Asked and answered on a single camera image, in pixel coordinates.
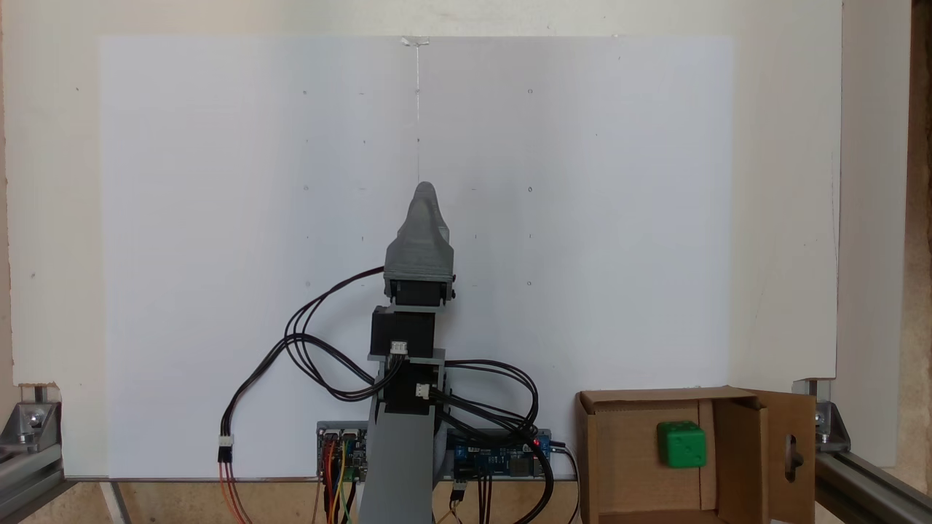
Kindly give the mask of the grey ribbed fixed gripper jaw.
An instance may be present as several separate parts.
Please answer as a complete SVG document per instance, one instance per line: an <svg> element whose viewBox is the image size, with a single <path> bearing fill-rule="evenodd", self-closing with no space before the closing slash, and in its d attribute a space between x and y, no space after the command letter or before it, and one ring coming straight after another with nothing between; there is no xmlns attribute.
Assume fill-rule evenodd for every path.
<svg viewBox="0 0 932 524"><path fill-rule="evenodd" d="M440 210L434 185L420 182L407 209L396 245L417 248L450 248L449 227Z"/></svg>

